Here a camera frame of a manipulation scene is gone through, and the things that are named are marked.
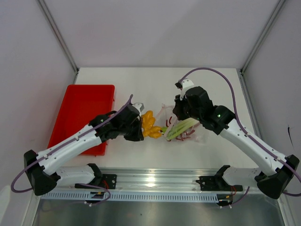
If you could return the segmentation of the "yellow toy food piece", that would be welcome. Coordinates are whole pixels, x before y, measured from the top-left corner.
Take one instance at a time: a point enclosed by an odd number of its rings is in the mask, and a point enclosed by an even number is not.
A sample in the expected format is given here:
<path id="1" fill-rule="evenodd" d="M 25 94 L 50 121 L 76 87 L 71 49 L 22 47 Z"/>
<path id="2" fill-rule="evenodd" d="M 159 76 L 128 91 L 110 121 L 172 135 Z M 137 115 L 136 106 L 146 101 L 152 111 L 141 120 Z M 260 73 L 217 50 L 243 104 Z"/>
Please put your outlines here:
<path id="1" fill-rule="evenodd" d="M 147 111 L 142 115 L 143 137 L 159 138 L 162 136 L 161 127 L 155 126 L 155 121 L 153 111 Z"/>

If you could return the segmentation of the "clear zip top bag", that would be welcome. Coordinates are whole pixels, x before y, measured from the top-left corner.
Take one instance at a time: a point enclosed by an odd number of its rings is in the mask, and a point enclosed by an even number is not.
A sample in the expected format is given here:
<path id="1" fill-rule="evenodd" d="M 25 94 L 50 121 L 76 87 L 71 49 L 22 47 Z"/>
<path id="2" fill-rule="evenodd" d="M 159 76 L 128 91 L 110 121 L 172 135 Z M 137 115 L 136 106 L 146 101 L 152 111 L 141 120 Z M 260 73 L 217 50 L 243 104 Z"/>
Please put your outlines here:
<path id="1" fill-rule="evenodd" d="M 156 125 L 161 127 L 162 137 L 168 142 L 194 141 L 205 144 L 209 132 L 205 130 L 199 121 L 188 118 L 179 121 L 173 114 L 174 105 L 162 104 L 161 110 L 155 116 Z"/>

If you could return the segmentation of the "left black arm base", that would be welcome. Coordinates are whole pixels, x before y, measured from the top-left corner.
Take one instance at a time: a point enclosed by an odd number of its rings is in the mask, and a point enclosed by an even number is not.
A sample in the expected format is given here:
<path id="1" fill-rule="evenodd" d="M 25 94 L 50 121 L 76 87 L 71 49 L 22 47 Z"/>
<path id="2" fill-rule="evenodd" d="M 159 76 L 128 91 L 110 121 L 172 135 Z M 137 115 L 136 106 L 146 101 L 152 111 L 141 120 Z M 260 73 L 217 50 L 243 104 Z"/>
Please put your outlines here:
<path id="1" fill-rule="evenodd" d="M 102 188 L 116 189 L 117 175 L 116 174 L 103 174 L 102 177 L 95 177 L 88 185 L 98 186 Z"/>

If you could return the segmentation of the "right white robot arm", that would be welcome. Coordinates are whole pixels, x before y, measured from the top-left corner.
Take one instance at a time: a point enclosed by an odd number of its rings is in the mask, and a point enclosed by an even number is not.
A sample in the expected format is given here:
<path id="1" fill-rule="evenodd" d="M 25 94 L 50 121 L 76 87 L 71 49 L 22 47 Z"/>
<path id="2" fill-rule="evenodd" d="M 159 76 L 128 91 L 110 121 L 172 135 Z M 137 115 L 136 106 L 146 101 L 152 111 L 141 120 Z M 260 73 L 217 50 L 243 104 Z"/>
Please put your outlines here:
<path id="1" fill-rule="evenodd" d="M 183 121 L 193 118 L 207 130 L 223 137 L 251 158 L 257 168 L 235 168 L 224 165 L 215 175 L 215 186 L 225 190 L 229 186 L 257 187 L 263 194 L 278 199 L 295 176 L 300 160 L 293 154 L 286 156 L 249 132 L 227 107 L 213 105 L 200 86 L 180 86 L 175 97 L 173 113 Z"/>

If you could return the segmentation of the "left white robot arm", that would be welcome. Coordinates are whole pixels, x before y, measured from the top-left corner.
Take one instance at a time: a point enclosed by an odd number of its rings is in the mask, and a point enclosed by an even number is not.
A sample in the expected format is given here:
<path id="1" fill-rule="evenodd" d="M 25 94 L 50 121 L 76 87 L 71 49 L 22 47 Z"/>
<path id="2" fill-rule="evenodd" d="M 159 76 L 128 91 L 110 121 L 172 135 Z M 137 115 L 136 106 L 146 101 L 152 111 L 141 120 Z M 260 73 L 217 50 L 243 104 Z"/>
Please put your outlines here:
<path id="1" fill-rule="evenodd" d="M 38 153 L 27 151 L 24 154 L 24 167 L 34 194 L 44 195 L 57 186 L 98 188 L 103 175 L 94 163 L 83 167 L 63 165 L 84 151 L 118 136 L 128 141 L 143 141 L 143 109 L 142 103 L 127 104 L 117 112 L 96 116 L 80 131 L 55 146 Z"/>

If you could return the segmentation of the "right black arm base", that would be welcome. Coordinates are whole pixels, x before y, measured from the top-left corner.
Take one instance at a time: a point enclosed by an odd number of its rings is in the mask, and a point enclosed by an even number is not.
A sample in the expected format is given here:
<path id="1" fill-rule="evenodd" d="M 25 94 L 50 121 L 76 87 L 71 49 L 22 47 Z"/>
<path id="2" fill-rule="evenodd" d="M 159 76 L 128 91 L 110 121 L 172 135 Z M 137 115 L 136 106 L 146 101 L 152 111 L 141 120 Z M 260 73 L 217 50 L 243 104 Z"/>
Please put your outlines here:
<path id="1" fill-rule="evenodd" d="M 199 184 L 201 191 L 243 191 L 242 186 L 230 186 L 223 178 L 216 178 L 215 176 L 200 176 L 195 182 Z"/>

